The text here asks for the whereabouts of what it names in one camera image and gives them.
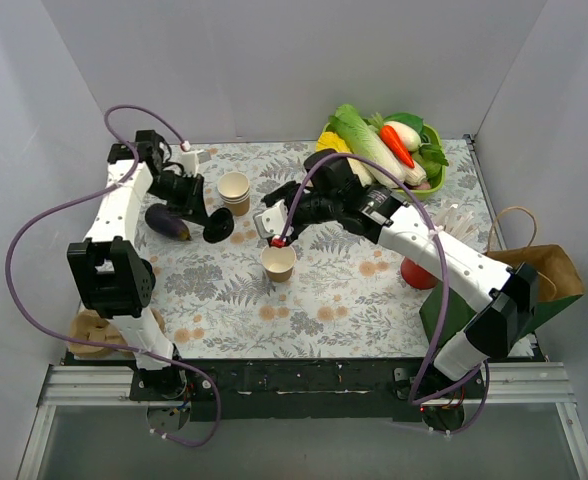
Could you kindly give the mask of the black coffee cup lid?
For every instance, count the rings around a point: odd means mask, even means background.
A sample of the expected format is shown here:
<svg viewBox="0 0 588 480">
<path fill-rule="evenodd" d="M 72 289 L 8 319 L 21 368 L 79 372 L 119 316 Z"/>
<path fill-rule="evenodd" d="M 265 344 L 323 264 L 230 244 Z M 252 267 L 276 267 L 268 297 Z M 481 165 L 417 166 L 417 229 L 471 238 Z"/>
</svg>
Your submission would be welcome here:
<svg viewBox="0 0 588 480">
<path fill-rule="evenodd" d="M 203 239 L 210 244 L 222 242 L 231 236 L 234 230 L 234 215 L 225 208 L 218 208 L 209 217 L 203 227 Z"/>
</svg>

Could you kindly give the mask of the brown paper coffee cup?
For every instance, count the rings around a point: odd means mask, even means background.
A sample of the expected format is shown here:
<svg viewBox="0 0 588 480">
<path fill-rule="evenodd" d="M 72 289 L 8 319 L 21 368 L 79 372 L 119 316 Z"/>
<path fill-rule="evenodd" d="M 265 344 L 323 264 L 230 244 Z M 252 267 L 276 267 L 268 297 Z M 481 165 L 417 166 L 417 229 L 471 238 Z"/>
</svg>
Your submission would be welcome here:
<svg viewBox="0 0 588 480">
<path fill-rule="evenodd" d="M 260 261 L 270 280 L 283 283 L 290 279 L 297 255 L 291 246 L 282 248 L 266 246 L 261 252 Z"/>
</svg>

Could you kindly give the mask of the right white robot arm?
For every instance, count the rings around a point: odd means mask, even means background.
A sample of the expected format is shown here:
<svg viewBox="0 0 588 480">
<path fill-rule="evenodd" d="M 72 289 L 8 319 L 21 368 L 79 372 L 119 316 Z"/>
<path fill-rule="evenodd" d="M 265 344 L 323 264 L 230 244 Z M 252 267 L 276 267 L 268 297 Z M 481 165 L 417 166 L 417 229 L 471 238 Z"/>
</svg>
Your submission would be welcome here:
<svg viewBox="0 0 588 480">
<path fill-rule="evenodd" d="M 308 226 L 335 221 L 437 277 L 441 307 L 416 378 L 427 372 L 427 387 L 438 397 L 453 395 L 483 362 L 510 353 L 538 303 L 533 266 L 511 267 L 437 229 L 417 198 L 405 202 L 386 186 L 362 186 L 344 154 L 320 152 L 305 168 L 301 182 L 263 197 L 266 208 L 254 217 L 260 238 L 283 248 Z"/>
</svg>

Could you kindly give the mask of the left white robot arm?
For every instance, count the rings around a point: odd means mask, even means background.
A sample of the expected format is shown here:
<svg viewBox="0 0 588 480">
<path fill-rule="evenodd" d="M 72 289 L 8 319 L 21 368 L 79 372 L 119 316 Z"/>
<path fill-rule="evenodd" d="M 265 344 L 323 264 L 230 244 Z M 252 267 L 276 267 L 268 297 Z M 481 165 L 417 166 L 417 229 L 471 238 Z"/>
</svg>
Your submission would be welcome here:
<svg viewBox="0 0 588 480">
<path fill-rule="evenodd" d="M 185 392 L 187 377 L 173 365 L 178 351 L 150 306 L 156 277 L 134 246 L 138 219 L 143 213 L 172 234 L 190 223 L 199 225 L 208 243 L 227 239 L 234 220 L 226 208 L 207 212 L 198 155 L 187 153 L 174 162 L 169 153 L 164 137 L 154 130 L 137 131 L 132 148 L 111 147 L 111 191 L 85 239 L 69 245 L 67 260 L 83 305 L 108 321 L 132 348 L 143 386 L 174 400 Z"/>
</svg>

